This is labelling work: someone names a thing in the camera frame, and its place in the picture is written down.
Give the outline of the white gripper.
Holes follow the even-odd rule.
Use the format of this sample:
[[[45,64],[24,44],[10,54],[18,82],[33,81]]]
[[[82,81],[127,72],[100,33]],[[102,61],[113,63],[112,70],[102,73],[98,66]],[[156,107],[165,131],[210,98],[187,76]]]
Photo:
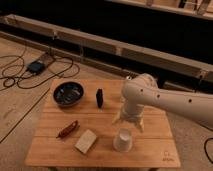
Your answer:
[[[132,108],[122,106],[121,110],[114,117],[112,123],[117,124],[119,122],[126,121],[132,123],[140,132],[143,132],[143,109],[143,106],[133,106]]]

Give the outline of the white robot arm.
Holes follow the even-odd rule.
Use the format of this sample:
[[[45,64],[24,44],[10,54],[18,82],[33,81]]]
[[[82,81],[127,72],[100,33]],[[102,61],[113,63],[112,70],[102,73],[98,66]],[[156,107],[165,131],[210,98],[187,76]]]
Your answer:
[[[127,121],[143,131],[143,109],[153,106],[213,129],[213,95],[160,89],[149,74],[127,77],[121,95],[124,103],[113,122]]]

